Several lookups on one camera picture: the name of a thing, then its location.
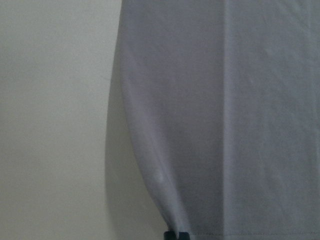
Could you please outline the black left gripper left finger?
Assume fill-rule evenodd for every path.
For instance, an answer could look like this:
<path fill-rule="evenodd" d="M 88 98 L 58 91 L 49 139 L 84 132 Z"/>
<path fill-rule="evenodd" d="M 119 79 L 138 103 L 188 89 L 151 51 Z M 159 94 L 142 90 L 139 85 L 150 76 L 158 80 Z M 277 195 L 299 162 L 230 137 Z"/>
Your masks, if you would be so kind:
<path fill-rule="evenodd" d="M 164 240 L 178 240 L 176 233 L 174 231 L 165 231 L 163 233 Z"/>

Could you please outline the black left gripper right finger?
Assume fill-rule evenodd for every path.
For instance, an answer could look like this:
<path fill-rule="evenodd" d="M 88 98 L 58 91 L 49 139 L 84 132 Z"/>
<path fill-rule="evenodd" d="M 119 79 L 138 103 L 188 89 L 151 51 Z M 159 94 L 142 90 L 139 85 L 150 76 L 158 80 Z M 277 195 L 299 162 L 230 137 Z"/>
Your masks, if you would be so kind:
<path fill-rule="evenodd" d="M 190 240 L 190 235 L 188 232 L 179 232 L 178 240 Z"/>

